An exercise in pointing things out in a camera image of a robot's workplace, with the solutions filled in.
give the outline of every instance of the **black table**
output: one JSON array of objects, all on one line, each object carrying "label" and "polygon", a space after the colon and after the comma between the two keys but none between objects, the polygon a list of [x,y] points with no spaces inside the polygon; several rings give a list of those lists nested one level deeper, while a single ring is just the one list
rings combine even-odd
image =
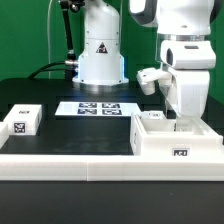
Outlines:
[{"label": "black table", "polygon": [[[17,103],[43,105],[38,135],[23,140],[11,136],[2,154],[132,156],[130,118],[56,118],[59,102],[132,102],[141,110],[164,109],[159,92],[146,97],[136,83],[97,95],[63,80],[8,79],[0,82],[0,96],[1,118]],[[222,135],[223,111],[208,98],[203,119]],[[223,182],[1,181],[0,223],[224,223],[223,189]]]}]

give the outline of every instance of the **white cube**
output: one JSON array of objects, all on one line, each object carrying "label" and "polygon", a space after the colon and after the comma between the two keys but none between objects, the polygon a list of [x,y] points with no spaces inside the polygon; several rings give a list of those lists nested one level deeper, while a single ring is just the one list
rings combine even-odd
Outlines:
[{"label": "white cube", "polygon": [[41,118],[41,105],[15,104],[4,122],[8,124],[9,135],[36,135]]}]

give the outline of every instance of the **white box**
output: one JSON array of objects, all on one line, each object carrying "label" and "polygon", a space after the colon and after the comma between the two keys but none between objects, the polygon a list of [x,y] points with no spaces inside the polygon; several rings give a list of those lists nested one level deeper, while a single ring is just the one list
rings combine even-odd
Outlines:
[{"label": "white box", "polygon": [[223,136],[196,117],[150,119],[132,115],[134,155],[150,158],[208,157],[223,152]]},{"label": "white box", "polygon": [[9,135],[36,135],[41,118],[41,105],[15,104],[4,122],[8,124]]},{"label": "white box", "polygon": [[8,124],[6,122],[0,122],[0,148],[5,144],[8,138]]}]

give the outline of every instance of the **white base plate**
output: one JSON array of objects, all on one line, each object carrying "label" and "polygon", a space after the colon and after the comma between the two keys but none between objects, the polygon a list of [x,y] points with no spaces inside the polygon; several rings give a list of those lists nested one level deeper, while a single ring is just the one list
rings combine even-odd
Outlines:
[{"label": "white base plate", "polygon": [[60,102],[55,115],[131,117],[140,112],[136,103]]}]

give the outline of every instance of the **warning label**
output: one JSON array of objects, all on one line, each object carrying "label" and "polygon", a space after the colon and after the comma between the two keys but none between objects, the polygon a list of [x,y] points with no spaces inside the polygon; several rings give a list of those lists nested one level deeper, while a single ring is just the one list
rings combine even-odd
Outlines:
[{"label": "warning label", "polygon": [[96,53],[101,53],[101,54],[108,54],[107,48],[105,47],[104,43],[102,42],[97,49]]}]

